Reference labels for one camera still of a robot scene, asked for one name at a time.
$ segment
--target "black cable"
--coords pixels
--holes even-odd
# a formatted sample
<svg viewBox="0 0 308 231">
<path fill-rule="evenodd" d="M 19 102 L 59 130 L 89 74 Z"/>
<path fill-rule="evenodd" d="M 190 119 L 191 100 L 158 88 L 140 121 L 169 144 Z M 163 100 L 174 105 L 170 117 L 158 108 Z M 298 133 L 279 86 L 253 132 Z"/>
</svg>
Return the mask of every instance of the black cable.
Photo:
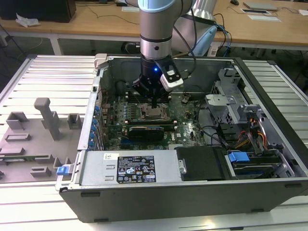
<svg viewBox="0 0 308 231">
<path fill-rule="evenodd" d="M 203 131 L 203 133 L 204 133 L 205 135 L 207 135 L 207 136 L 213 138 L 214 140 L 216 140 L 217 142 L 219 142 L 220 144 L 222 144 L 220 139 L 218 139 L 218 138 L 214 137 L 213 135 L 207 133 L 207 132 L 204 131 L 204 129 L 200 126 L 200 123 L 199 123 L 199 114 L 200 114 L 200 110 L 201 110 L 201 107 L 202 107 L 203 102 L 204 102 L 204 100 L 203 100 L 203 101 L 200 101 L 200 105 L 199 105 L 199 108 L 198 108 L 198 111 L 197 111 L 197 115 L 196 115 L 197 126 L 198 126 L 198 128 L 199 128 L 200 130 Z"/>
<path fill-rule="evenodd" d="M 183 40 L 183 42 L 185 43 L 187 49 L 189 50 L 188 53 L 192 54 L 192 58 L 193 58 L 193 67 L 191 69 L 191 71 L 188 72 L 189 75 L 191 75 L 197 68 L 197 59 L 196 56 L 193 53 L 193 50 L 196 48 L 197 46 L 197 40 L 198 40 L 198 36 L 197 36 L 197 25 L 196 25 L 196 19 L 193 13 L 193 10 L 191 9 L 191 13 L 192 13 L 192 18 L 193 18 L 193 27 L 194 27 L 194 44 L 193 47 L 190 48 L 188 42 L 186 41 L 186 39 L 183 37 L 183 35 L 179 32 L 179 30 L 173 26 L 173 28 L 175 29 L 175 31 L 177 32 L 177 34 L 180 36 L 180 38 Z"/>
<path fill-rule="evenodd" d="M 87 7 L 89 8 L 90 11 L 92 11 L 93 14 L 96 15 L 96 18 L 97 18 L 97 19 L 98 19 L 98 18 L 101 18 L 101 17 L 117 17 L 117 18 L 120 18 L 120 19 L 122 19 L 122 20 L 124 20 L 124 21 L 126 21 L 126 22 L 128 22 L 128 23 L 132 23 L 132 24 L 135 24 L 135 25 L 139 25 L 139 23 L 131 22 L 131 21 L 126 20 L 125 18 L 122 18 L 122 17 L 117 16 L 117 15 L 101 15 L 101 16 L 98 16 L 98 14 L 97 14 L 96 12 L 94 12 L 89 6 L 87 6 Z"/>
<path fill-rule="evenodd" d="M 220 13 L 217 13 L 217 14 L 215 14 L 215 15 L 213 15 L 213 16 L 216 16 L 216 15 L 220 15 L 220 16 L 221 16 L 221 18 L 222 18 L 222 28 L 223 28 L 224 30 L 226 30 L 226 28 L 225 28 L 225 19 L 224 19 L 223 15 L 220 14 Z M 222 33 L 223 33 L 223 35 L 224 35 L 225 38 L 224 38 L 224 41 L 223 41 L 222 45 L 218 48 L 217 52 L 220 51 L 220 49 L 223 47 L 223 45 L 225 45 L 225 42 L 226 42 L 226 40 L 227 40 L 226 34 L 225 34 L 224 32 L 222 32 Z"/>
<path fill-rule="evenodd" d="M 85 6 L 97 7 L 97 6 L 111 6 L 111 5 L 115 5 L 115 3 L 111 3 L 111 4 L 96 3 L 96 4 L 93 4 L 93 5 L 76 5 L 76 6 L 78 6 L 78 7 L 85 7 Z"/>
<path fill-rule="evenodd" d="M 133 4 L 128 4 L 126 0 L 125 0 L 125 3 L 126 3 L 127 5 L 130 5 L 130 6 L 133 6 L 133 7 L 138 7 L 138 6 L 134 6 Z"/>
<path fill-rule="evenodd" d="M 206 94 L 205 90 L 203 90 L 199 85 L 189 85 L 188 88 L 184 89 L 183 93 L 187 92 L 188 89 L 192 87 L 197 87 L 199 88 L 204 94 Z"/>
<path fill-rule="evenodd" d="M 25 56 L 26 54 L 24 53 L 24 51 L 20 48 L 20 46 L 18 46 L 17 42 L 13 39 L 12 36 L 10 36 L 10 34 L 6 31 L 6 29 L 4 29 L 4 27 L 0 24 L 0 27 L 2 28 L 2 30 L 11 38 L 11 40 L 15 43 L 15 45 L 18 47 L 18 49 L 21 51 L 21 53 Z"/>
<path fill-rule="evenodd" d="M 7 70 L 7 72 L 9 73 L 9 75 L 11 75 L 9 68 L 6 66 L 5 62 L 0 58 L 0 62 L 2 63 L 2 65 L 4 66 L 4 68 Z"/>
<path fill-rule="evenodd" d="M 7 53 L 5 52 L 5 49 L 4 49 L 2 46 L 0 46 L 0 48 L 2 49 L 2 51 L 3 51 L 4 55 L 5 55 L 5 57 L 10 58 L 10 59 L 15 59 L 16 61 L 18 61 L 18 62 L 20 62 L 20 63 L 23 62 L 23 61 L 19 60 L 18 58 L 15 58 L 15 57 L 12 57 L 12 56 L 7 55 Z"/>
<path fill-rule="evenodd" d="M 194 28 L 194 45 L 192 48 L 192 51 L 196 48 L 197 46 L 197 40 L 198 40 L 198 36 L 197 36 L 197 24 L 196 24 L 196 18 L 194 16 L 193 10 L 191 9 L 191 13 L 192 13 L 192 18 L 193 18 L 193 28 Z"/>
<path fill-rule="evenodd" d="M 75 1 L 75 3 L 82 3 L 82 4 L 93 4 L 93 5 L 100 5 L 99 2 L 86 2 L 86 1 Z"/>
<path fill-rule="evenodd" d="M 245 14 L 244 12 L 237 12 L 235 9 L 233 9 L 231 6 L 228 6 L 227 9 L 232 9 L 233 11 L 235 11 L 238 14 Z"/>
<path fill-rule="evenodd" d="M 288 7 L 280 7 L 279 10 L 280 10 L 280 9 L 287 9 L 288 11 L 290 11 L 290 12 L 292 12 L 292 13 L 299 14 L 298 10 L 296 10 L 296 9 L 292 9 L 292 8 L 288 8 Z"/>
<path fill-rule="evenodd" d="M 190 72 L 188 72 L 189 75 L 192 74 L 192 72 L 196 69 L 196 66 L 197 66 L 197 59 L 196 59 L 196 56 L 194 55 L 194 53 L 191 51 L 191 48 L 188 44 L 188 42 L 186 41 L 186 39 L 183 37 L 183 35 L 179 32 L 179 30 L 173 26 L 174 30 L 177 32 L 177 34 L 180 36 L 180 38 L 183 40 L 183 42 L 185 43 L 187 49 L 190 51 L 188 53 L 192 54 L 192 57 L 193 57 L 193 68 L 191 69 Z"/>
</svg>

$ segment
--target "blue latch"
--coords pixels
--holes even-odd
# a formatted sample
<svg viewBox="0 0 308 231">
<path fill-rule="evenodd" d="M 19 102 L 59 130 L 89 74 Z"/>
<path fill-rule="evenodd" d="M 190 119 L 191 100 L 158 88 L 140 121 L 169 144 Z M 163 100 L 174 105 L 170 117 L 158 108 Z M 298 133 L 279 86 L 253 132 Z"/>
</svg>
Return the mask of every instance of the blue latch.
<svg viewBox="0 0 308 231">
<path fill-rule="evenodd" d="M 231 152 L 228 154 L 228 157 L 231 162 L 249 162 L 250 159 L 245 152 Z"/>
<path fill-rule="evenodd" d="M 68 166 L 58 167 L 57 175 L 58 176 L 68 176 L 69 175 L 69 167 Z"/>
</svg>

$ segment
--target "electronic component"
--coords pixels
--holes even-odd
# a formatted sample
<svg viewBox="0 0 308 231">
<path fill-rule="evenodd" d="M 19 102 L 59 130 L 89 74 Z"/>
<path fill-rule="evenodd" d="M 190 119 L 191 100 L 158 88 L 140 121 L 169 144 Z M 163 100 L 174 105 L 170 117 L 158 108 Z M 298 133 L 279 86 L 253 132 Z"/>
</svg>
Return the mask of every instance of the electronic component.
<svg viewBox="0 0 308 231">
<path fill-rule="evenodd" d="M 184 93 L 183 99 L 182 99 L 182 104 L 187 104 L 190 98 L 191 98 L 190 94 Z"/>
<path fill-rule="evenodd" d="M 162 127 L 130 127 L 128 137 L 131 141 L 153 142 L 161 141 L 164 138 Z"/>
<path fill-rule="evenodd" d="M 266 179 L 271 178 L 274 171 L 282 164 L 277 152 L 278 150 L 271 150 L 267 154 L 256 155 L 232 151 L 228 157 L 239 179 Z"/>
<path fill-rule="evenodd" d="M 183 181 L 191 180 L 230 180 L 231 174 L 224 155 L 225 149 L 220 147 L 178 147 L 177 155 L 186 166 Z"/>
<path fill-rule="evenodd" d="M 141 120 L 143 121 L 168 119 L 166 104 L 158 104 L 156 108 L 152 108 L 152 106 L 149 103 L 144 103 L 140 105 L 140 108 L 141 108 Z"/>
</svg>

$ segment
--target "silver cylinder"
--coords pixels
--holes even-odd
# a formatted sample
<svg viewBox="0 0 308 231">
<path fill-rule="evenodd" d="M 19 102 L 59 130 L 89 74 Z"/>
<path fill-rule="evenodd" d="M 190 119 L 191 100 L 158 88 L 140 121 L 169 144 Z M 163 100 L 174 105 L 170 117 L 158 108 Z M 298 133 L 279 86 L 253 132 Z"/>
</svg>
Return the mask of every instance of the silver cylinder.
<svg viewBox="0 0 308 231">
<path fill-rule="evenodd" d="M 195 17 L 215 21 L 213 11 L 217 0 L 197 0 L 192 10 Z"/>
<path fill-rule="evenodd" d="M 163 59 L 171 53 L 171 40 L 166 42 L 148 42 L 141 39 L 141 53 L 152 60 Z"/>
</svg>

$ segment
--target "cable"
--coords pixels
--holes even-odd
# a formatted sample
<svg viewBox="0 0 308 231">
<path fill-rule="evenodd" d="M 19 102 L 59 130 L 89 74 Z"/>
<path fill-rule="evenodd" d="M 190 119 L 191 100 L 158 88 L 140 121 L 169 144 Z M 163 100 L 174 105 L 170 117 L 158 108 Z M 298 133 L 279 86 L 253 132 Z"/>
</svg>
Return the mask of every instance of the cable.
<svg viewBox="0 0 308 231">
<path fill-rule="evenodd" d="M 125 3 L 127 4 L 127 5 L 130 5 L 130 6 L 133 6 L 133 7 L 138 7 L 138 6 L 135 6 L 135 5 L 133 5 L 133 4 L 129 4 L 129 3 L 127 3 L 127 1 L 126 0 L 124 0 L 125 1 Z"/>
<path fill-rule="evenodd" d="M 217 13 L 217 14 L 215 14 L 215 15 L 213 15 L 213 16 L 215 17 L 216 15 L 220 15 L 220 16 L 221 16 L 221 18 L 222 18 L 222 27 L 223 27 L 223 29 L 225 29 L 225 19 L 224 19 L 223 15 L 220 14 L 220 13 Z M 217 51 L 219 51 L 219 50 L 223 47 L 223 45 L 225 45 L 225 42 L 226 42 L 226 34 L 223 33 L 223 35 L 224 35 L 225 39 L 224 39 L 224 41 L 223 41 L 221 47 L 219 47 Z"/>
<path fill-rule="evenodd" d="M 82 3 L 82 4 L 93 4 L 93 5 L 98 5 L 101 4 L 99 2 L 86 2 L 86 1 L 75 1 L 75 3 Z"/>
<path fill-rule="evenodd" d="M 233 11 L 235 11 L 238 14 L 245 14 L 244 12 L 237 12 L 235 9 L 233 9 L 231 6 L 228 6 L 227 9 L 232 9 Z"/>
<path fill-rule="evenodd" d="M 7 53 L 5 52 L 5 49 L 4 49 L 2 46 L 0 46 L 0 48 L 2 49 L 2 51 L 3 51 L 4 55 L 5 55 L 5 57 L 10 58 L 10 59 L 15 59 L 16 61 L 22 63 L 21 60 L 15 58 L 15 57 L 12 57 L 12 56 L 8 56 Z"/>
<path fill-rule="evenodd" d="M 76 5 L 78 7 L 85 7 L 85 6 L 91 6 L 91 7 L 97 7 L 97 6 L 111 6 L 111 5 L 114 5 L 115 3 L 111 3 L 111 4 L 100 4 L 100 3 L 97 3 L 97 4 L 93 4 L 93 5 Z"/>
<path fill-rule="evenodd" d="M 197 59 L 196 59 L 196 56 L 194 55 L 193 53 L 193 50 L 196 48 L 197 46 L 197 39 L 198 39 L 198 36 L 197 36 L 197 26 L 196 26 L 196 20 L 195 20 L 195 16 L 194 16 L 194 13 L 193 13 L 193 10 L 191 9 L 191 13 L 192 13 L 192 17 L 193 17 L 193 27 L 194 27 L 194 45 L 192 48 L 190 48 L 188 42 L 186 41 L 186 39 L 183 37 L 183 35 L 179 32 L 179 30 L 173 26 L 174 30 L 177 32 L 177 34 L 180 36 L 180 38 L 183 40 L 183 42 L 185 43 L 187 49 L 188 49 L 188 52 L 187 53 L 190 53 L 192 55 L 192 58 L 193 58 L 193 67 L 191 69 L 191 71 L 188 72 L 189 75 L 191 75 L 197 68 Z"/>
<path fill-rule="evenodd" d="M 18 46 L 17 42 L 13 39 L 12 36 L 10 36 L 10 34 L 6 31 L 6 29 L 4 29 L 4 27 L 0 24 L 0 27 L 2 28 L 2 30 L 11 38 L 11 40 L 15 43 L 15 45 L 18 47 L 18 49 L 21 51 L 21 53 L 25 56 L 26 54 L 23 52 L 23 50 L 20 48 L 20 46 Z"/>
<path fill-rule="evenodd" d="M 235 147 L 235 149 L 240 148 L 240 147 L 244 146 L 244 145 L 247 144 L 247 143 L 249 143 L 249 139 L 247 139 L 247 140 L 245 140 L 244 142 L 238 144 L 238 145 Z"/>
<path fill-rule="evenodd" d="M 216 138 L 215 136 L 213 136 L 213 135 L 207 133 L 207 132 L 204 131 L 204 129 L 200 126 L 200 123 L 199 123 L 199 113 L 200 113 L 200 110 L 201 110 L 201 107 L 202 107 L 202 103 L 203 103 L 203 102 L 204 102 L 204 101 L 200 101 L 200 105 L 199 105 L 199 108 L 198 108 L 198 111 L 197 111 L 197 115 L 196 115 L 197 126 L 198 126 L 198 128 L 199 128 L 200 130 L 203 131 L 203 133 L 204 133 L 205 135 L 211 137 L 212 139 L 214 139 L 214 140 L 218 141 L 220 144 L 222 144 L 220 139 L 218 139 L 218 138 Z"/>
<path fill-rule="evenodd" d="M 295 14 L 299 14 L 298 10 L 296 9 L 292 9 L 292 8 L 289 8 L 289 7 L 280 7 L 278 8 L 279 10 L 281 9 L 287 9 L 288 11 L 292 12 L 292 13 L 295 13 Z"/>
<path fill-rule="evenodd" d="M 183 93 L 187 93 L 187 90 L 192 88 L 192 87 L 197 87 L 199 88 L 204 94 L 206 94 L 205 90 L 203 90 L 199 85 L 189 85 L 188 88 L 185 88 Z"/>
<path fill-rule="evenodd" d="M 39 47 L 42 44 L 42 42 L 43 42 L 43 38 L 40 38 L 40 43 L 38 45 L 34 46 L 34 47 L 29 48 L 28 50 L 25 51 L 25 53 L 29 52 L 30 50 L 32 50 L 32 49 L 34 49 L 36 47 Z"/>
<path fill-rule="evenodd" d="M 2 65 L 4 66 L 4 68 L 7 70 L 7 72 L 9 73 L 9 75 L 11 75 L 9 68 L 6 66 L 5 62 L 0 58 L 0 62 L 2 63 Z"/>
<path fill-rule="evenodd" d="M 101 15 L 101 16 L 98 16 L 98 14 L 97 14 L 96 12 L 94 12 L 89 6 L 86 6 L 86 7 L 89 8 L 89 10 L 92 11 L 92 13 L 96 15 L 96 18 L 97 18 L 97 19 L 99 19 L 99 18 L 101 18 L 101 17 L 117 17 L 117 18 L 120 18 L 120 19 L 122 19 L 122 20 L 124 20 L 124 21 L 126 21 L 126 22 L 128 22 L 128 23 L 132 23 L 132 24 L 135 24 L 135 25 L 139 25 L 139 23 L 131 22 L 131 21 L 126 20 L 125 18 L 122 18 L 122 17 L 117 16 L 117 15 Z"/>
</svg>

